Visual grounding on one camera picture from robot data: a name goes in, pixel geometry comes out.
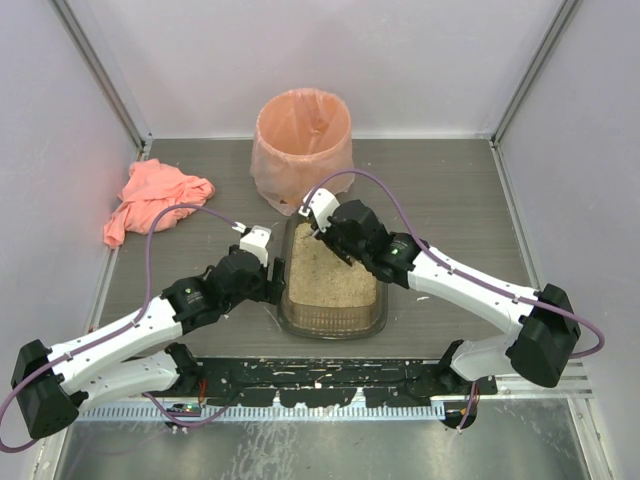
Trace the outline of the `black slotted litter scoop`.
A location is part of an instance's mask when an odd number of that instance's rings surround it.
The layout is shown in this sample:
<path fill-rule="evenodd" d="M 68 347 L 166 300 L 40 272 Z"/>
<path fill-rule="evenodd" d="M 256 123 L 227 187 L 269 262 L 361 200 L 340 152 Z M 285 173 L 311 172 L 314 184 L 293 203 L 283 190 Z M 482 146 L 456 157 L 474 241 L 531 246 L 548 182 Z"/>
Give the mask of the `black slotted litter scoop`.
<path fill-rule="evenodd" d="M 342 262 L 348 266 L 353 265 L 353 259 L 348 251 L 342 246 L 340 237 L 330 229 L 321 231 L 318 227 L 313 227 L 310 236 L 321 241 Z"/>

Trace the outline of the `dark green litter box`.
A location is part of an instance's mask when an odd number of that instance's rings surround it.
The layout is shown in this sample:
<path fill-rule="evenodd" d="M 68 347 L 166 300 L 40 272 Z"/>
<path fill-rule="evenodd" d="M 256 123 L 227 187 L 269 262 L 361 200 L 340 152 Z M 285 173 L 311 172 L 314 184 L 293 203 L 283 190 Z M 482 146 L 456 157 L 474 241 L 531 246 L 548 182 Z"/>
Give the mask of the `dark green litter box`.
<path fill-rule="evenodd" d="M 312 236 L 308 222 L 287 221 L 282 256 L 286 289 L 277 320 L 283 330 L 307 338 L 351 340 L 384 329 L 388 286 L 361 264 L 337 257 Z"/>

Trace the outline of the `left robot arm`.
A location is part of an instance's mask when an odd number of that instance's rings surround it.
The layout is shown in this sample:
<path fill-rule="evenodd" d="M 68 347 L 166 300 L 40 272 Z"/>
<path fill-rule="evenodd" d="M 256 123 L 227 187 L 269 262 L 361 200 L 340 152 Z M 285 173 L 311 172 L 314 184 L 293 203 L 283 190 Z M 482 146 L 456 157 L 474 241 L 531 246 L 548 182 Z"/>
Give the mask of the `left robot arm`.
<path fill-rule="evenodd" d="M 202 368 L 179 338 L 244 301 L 277 304 L 284 274 L 283 259 L 262 263 L 233 245 L 217 265 L 175 281 L 118 321 L 52 347 L 39 340 L 22 346 L 11 386 L 30 438 L 49 437 L 112 398 L 197 390 Z"/>

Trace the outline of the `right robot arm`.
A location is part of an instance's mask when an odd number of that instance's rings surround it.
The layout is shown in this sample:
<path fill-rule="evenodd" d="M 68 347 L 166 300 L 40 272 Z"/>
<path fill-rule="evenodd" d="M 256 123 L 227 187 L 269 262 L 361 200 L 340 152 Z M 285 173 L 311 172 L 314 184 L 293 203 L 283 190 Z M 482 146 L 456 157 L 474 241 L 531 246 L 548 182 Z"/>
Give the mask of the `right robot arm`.
<path fill-rule="evenodd" d="M 387 231 L 359 200 L 320 195 L 310 203 L 317 237 L 339 258 L 362 264 L 381 282 L 447 300 L 500 330 L 493 338 L 453 342 L 442 358 L 446 372 L 467 381 L 516 373 L 546 388 L 559 383 L 581 336 L 564 290 L 510 285 L 433 247 L 423 250 L 408 233 Z"/>

